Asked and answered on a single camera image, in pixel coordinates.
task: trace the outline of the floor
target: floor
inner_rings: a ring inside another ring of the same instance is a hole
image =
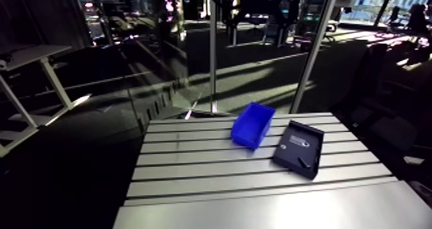
[[[1,228],[111,228],[141,147],[121,111],[70,113],[0,160]]]

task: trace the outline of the black tray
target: black tray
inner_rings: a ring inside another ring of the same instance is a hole
[[[324,132],[290,121],[272,160],[309,179],[314,179],[320,165]]]

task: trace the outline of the metal table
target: metal table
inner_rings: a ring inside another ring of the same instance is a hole
[[[7,68],[3,71],[12,71],[23,67],[26,64],[31,62],[39,62],[42,65],[42,68],[48,77],[48,80],[51,82],[56,94],[60,98],[64,108],[59,112],[54,114],[53,116],[39,116],[32,115],[27,112],[27,110],[20,103],[18,98],[15,96],[14,92],[10,89],[9,85],[6,83],[4,78],[0,75],[0,87],[11,101],[11,103],[18,110],[19,114],[15,114],[11,116],[10,120],[22,120],[27,122],[28,128],[21,131],[0,131],[0,139],[11,140],[13,142],[9,143],[6,147],[0,145],[0,157],[3,157],[10,150],[16,147],[21,142],[25,141],[25,139],[29,138],[31,135],[37,132],[37,127],[39,125],[48,125],[55,119],[57,119],[60,115],[63,115],[67,110],[73,107],[73,103],[70,101],[68,95],[64,91],[62,84],[57,78],[53,67],[48,62],[48,57],[54,55],[56,53],[60,53],[70,49],[69,46],[52,46],[52,45],[40,45],[40,46],[32,46],[30,48],[25,48],[19,51],[15,51],[12,53],[13,60],[7,64]]]
[[[432,228],[426,204],[331,113],[275,115],[255,152],[231,142],[234,119],[151,121],[114,227]],[[271,163],[290,119],[325,131],[313,181]]]

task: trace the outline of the table slat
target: table slat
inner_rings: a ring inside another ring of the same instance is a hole
[[[319,167],[335,167],[376,162],[379,162],[379,160],[371,152],[325,154],[321,156]],[[204,176],[228,176],[232,174],[278,172],[286,170],[286,168],[273,163],[271,160],[249,160],[195,165],[140,167],[135,169],[132,179],[176,179]]]
[[[267,136],[262,140],[261,147],[275,146],[279,144],[282,136]],[[324,134],[324,142],[342,142],[355,141],[357,138],[350,132],[342,133],[326,133]],[[182,141],[182,142],[157,142],[144,143],[141,148],[141,153],[149,152],[174,152],[174,151],[202,151],[202,150],[219,150],[233,149],[243,147],[233,143],[230,139],[214,139],[214,140],[199,140],[199,141]]]
[[[379,176],[391,176],[391,172],[380,163],[321,169],[313,181],[305,179],[294,172],[273,172],[214,178],[132,182],[129,186],[127,197],[171,196],[223,192],[226,190],[249,190],[252,188],[306,185],[309,183],[333,183],[348,179]]]
[[[261,147],[255,152],[245,148],[228,149],[219,151],[201,152],[170,152],[164,154],[142,154],[138,157],[137,166],[182,164],[182,163],[206,163],[212,161],[256,160],[270,158],[275,153],[276,147]],[[321,153],[332,154],[340,152],[367,151],[360,141],[324,143]]]
[[[360,179],[354,181],[342,181],[337,183],[324,183],[324,184],[310,184],[302,185],[299,187],[282,187],[282,188],[270,188],[270,189],[256,189],[239,192],[225,192],[225,193],[212,193],[212,194],[197,194],[193,196],[169,196],[169,197],[158,197],[149,199],[127,199],[124,202],[125,206],[136,206],[136,205],[155,205],[161,203],[179,203],[179,202],[191,202],[191,201],[207,201],[214,199],[231,199],[231,198],[242,198],[242,197],[255,197],[255,196],[270,196],[278,194],[292,194],[299,192],[317,191],[317,190],[334,190],[338,188],[347,187],[359,187],[365,185],[376,185],[380,183],[389,183],[398,181],[394,176],[381,177],[373,179]]]
[[[333,116],[332,113],[299,113],[299,114],[275,114],[273,118],[297,118],[297,117],[310,117],[310,116]],[[174,124],[174,123],[193,123],[193,122],[216,122],[216,121],[234,121],[237,116],[222,116],[211,118],[191,118],[184,119],[166,119],[166,120],[152,120],[150,124]]]
[[[340,124],[340,121],[334,116],[317,116],[306,118],[293,118],[294,121],[303,124]],[[289,124],[289,118],[272,119],[271,126],[286,126]],[[199,131],[199,130],[218,130],[231,129],[234,121],[223,122],[191,122],[178,124],[150,124],[147,133],[160,133],[168,131]]]
[[[326,133],[348,131],[343,124],[321,124],[311,125]],[[266,136],[282,135],[286,127],[270,127]],[[231,129],[213,131],[193,131],[193,132],[168,132],[168,133],[148,133],[145,135],[144,142],[163,142],[163,141],[185,141],[185,140],[204,140],[230,138]]]

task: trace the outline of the metal pole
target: metal pole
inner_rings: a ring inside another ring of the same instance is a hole
[[[389,1],[390,0],[384,0],[384,3],[382,4],[381,9],[378,12],[377,18],[375,19],[375,22],[373,24],[374,27],[378,26],[379,20],[381,20],[381,17],[383,16]]]
[[[301,74],[300,82],[298,83],[298,87],[296,90],[296,94],[294,96],[294,102],[292,103],[290,113],[297,113],[298,108],[300,106],[300,102],[302,101],[303,93],[305,92],[307,81],[312,72],[312,68],[314,67],[316,55],[320,50],[321,41],[323,40],[323,36],[325,30],[327,28],[327,23],[330,19],[330,15],[332,13],[334,3],[336,0],[327,0],[324,6],[324,11],[321,15],[321,19],[319,20],[318,31],[315,36],[315,40],[312,46],[312,50],[307,57],[306,65],[303,69],[303,73]]]
[[[216,107],[216,4],[210,1],[210,112],[217,111]]]

